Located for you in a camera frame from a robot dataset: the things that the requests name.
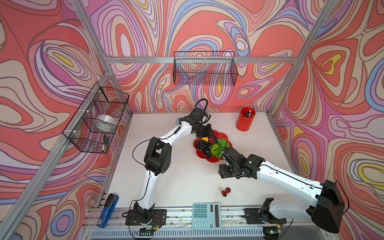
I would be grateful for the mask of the black fake grape bunch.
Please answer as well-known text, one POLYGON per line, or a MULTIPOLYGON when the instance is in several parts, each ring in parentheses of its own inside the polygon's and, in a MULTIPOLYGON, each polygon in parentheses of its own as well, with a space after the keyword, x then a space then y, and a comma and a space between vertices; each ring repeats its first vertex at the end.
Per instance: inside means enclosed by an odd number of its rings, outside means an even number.
POLYGON ((197 155, 202 159, 209 159, 212 157, 211 144, 205 140, 196 140, 195 144, 197 155))

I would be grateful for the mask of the green fake custard apple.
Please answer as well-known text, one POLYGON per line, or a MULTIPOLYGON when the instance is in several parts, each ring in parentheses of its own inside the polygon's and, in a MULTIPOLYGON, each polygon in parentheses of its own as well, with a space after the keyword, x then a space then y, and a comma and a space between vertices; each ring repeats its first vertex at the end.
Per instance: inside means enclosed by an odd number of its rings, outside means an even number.
POLYGON ((213 144, 211 147, 211 155, 217 159, 222 157, 223 149, 218 144, 213 144))

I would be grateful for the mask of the red fake cherries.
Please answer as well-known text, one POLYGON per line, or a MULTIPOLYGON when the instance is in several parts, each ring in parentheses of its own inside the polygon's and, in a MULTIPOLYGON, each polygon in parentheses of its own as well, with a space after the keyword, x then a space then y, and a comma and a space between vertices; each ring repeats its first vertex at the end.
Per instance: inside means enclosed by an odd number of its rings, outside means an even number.
POLYGON ((223 197, 226 197, 231 192, 231 189, 230 188, 225 188, 225 189, 219 188, 219 191, 221 192, 223 197))

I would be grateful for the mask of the green fake grape bunch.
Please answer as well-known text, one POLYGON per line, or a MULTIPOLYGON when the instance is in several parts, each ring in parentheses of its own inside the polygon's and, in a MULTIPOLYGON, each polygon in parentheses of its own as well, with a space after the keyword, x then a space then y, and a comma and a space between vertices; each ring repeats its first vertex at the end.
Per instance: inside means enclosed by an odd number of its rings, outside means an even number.
POLYGON ((219 145, 219 147, 220 147, 221 149, 224 149, 224 148, 230 148, 230 147, 231 147, 230 143, 229 143, 228 140, 225 139, 225 138, 217 139, 217 144, 219 145))

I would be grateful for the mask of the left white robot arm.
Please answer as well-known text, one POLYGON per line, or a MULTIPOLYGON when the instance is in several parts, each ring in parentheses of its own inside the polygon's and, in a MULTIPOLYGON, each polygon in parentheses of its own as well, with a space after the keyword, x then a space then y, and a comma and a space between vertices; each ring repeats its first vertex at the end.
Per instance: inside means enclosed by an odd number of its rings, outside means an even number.
POLYGON ((197 117, 190 114, 178 120, 178 125, 162 137, 153 137, 144 156, 146 178, 142 193, 138 200, 133 201, 133 212, 128 218, 142 225, 149 224, 154 217, 155 198, 160 178, 171 165, 172 147, 190 134, 198 138, 210 138, 213 135, 208 123, 211 115, 197 117))

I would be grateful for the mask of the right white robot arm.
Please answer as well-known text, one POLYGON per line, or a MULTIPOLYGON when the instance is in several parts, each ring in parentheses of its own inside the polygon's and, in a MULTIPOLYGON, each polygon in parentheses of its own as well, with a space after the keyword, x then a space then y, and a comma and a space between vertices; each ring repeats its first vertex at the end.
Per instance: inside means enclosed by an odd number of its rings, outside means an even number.
POLYGON ((225 148, 225 164, 219 166, 221 178, 248 178, 273 184, 294 196, 298 202, 279 202, 272 207, 266 200, 267 216, 276 219, 311 221, 320 229, 337 234, 345 213, 343 190, 338 182, 309 180, 283 170, 257 155, 244 157, 234 148, 225 148))

